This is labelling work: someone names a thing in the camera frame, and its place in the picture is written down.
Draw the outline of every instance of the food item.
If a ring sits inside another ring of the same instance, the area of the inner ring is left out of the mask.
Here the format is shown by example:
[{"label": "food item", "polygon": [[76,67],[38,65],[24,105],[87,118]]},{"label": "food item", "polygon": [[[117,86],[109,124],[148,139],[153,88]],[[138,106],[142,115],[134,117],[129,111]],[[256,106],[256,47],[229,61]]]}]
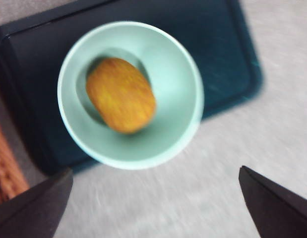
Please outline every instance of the food item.
[{"label": "food item", "polygon": [[155,112],[149,82],[123,59],[103,60],[88,76],[86,91],[105,123],[121,133],[145,127]]}]

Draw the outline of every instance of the potato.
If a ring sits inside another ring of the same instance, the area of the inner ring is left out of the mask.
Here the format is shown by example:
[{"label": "potato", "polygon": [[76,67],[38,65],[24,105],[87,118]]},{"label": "potato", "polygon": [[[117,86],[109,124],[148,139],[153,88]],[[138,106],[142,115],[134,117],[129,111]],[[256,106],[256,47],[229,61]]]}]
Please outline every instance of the potato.
[{"label": "potato", "polygon": [[106,58],[88,75],[86,92],[104,122],[121,133],[134,133],[152,119],[156,101],[150,84],[132,64]]}]

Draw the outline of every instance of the wicker basket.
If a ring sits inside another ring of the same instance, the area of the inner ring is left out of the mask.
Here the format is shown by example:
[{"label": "wicker basket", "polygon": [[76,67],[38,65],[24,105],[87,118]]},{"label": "wicker basket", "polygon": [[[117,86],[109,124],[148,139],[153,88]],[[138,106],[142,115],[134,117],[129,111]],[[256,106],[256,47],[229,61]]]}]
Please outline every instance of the wicker basket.
[{"label": "wicker basket", "polygon": [[0,204],[29,189],[0,127]]}]

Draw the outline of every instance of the light green bowl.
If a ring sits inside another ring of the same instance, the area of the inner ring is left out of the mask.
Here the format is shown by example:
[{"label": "light green bowl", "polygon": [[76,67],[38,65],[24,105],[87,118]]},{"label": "light green bowl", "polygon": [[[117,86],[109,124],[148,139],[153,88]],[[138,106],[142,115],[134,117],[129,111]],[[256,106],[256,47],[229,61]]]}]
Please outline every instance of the light green bowl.
[{"label": "light green bowl", "polygon": [[[86,75],[105,57],[130,62],[152,86],[156,114],[136,134],[107,127],[88,99]],[[58,102],[69,134],[83,151],[106,165],[134,170],[166,162],[189,143],[204,95],[198,68],[176,39],[154,26],[121,21],[91,30],[71,48],[59,75]]]}]

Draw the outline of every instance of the tray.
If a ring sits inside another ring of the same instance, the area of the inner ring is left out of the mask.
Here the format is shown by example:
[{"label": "tray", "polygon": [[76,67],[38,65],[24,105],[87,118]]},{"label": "tray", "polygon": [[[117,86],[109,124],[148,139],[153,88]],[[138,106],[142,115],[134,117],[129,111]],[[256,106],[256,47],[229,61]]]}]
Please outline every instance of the tray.
[{"label": "tray", "polygon": [[78,0],[0,27],[0,91],[34,162],[47,174],[95,163],[72,140],[57,104],[62,61],[77,39],[112,21],[154,25],[178,39],[204,83],[207,118],[249,100],[261,72],[236,0]]}]

